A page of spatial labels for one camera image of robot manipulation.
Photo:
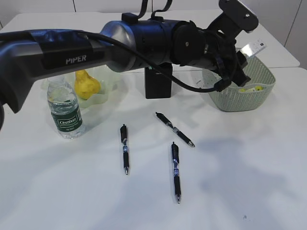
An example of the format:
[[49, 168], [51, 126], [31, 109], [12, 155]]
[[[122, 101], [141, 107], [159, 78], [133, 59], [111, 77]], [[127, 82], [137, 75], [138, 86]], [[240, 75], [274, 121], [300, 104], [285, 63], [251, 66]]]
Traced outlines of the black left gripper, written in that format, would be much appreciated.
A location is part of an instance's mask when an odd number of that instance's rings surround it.
[[246, 56], [235, 52], [235, 41], [222, 34], [199, 28], [193, 21], [139, 21], [129, 25], [137, 52], [156, 65], [172, 63], [214, 72], [232, 73], [232, 82], [245, 86], [251, 78], [245, 74]]

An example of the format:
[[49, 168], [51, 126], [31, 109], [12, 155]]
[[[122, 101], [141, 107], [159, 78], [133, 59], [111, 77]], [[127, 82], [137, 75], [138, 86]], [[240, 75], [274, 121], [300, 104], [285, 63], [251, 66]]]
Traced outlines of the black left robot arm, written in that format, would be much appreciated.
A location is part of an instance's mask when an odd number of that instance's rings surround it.
[[[252, 32], [258, 22], [234, 21], [222, 14], [206, 29], [192, 21], [156, 20], [129, 24], [110, 21], [101, 32], [40, 29], [0, 35], [0, 103], [15, 113], [35, 81], [76, 70], [107, 65], [115, 72], [153, 68], [193, 92], [220, 92], [231, 83], [244, 86], [245, 57], [236, 51], [236, 37]], [[221, 76], [212, 88], [184, 84], [163, 64], [193, 66]]]

